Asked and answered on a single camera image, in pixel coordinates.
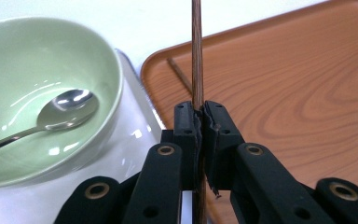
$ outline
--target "green bowl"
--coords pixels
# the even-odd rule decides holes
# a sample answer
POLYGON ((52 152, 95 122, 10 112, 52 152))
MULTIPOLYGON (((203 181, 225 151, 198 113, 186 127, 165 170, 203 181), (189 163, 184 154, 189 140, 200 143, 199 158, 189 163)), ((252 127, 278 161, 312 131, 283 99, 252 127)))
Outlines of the green bowl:
POLYGON ((35 133, 0 148, 0 187, 45 174, 95 148, 98 136, 113 129, 122 82, 116 52, 90 29, 49 18, 0 21, 0 139, 34 127, 41 108, 62 92, 87 89, 100 102, 78 128, 35 133))

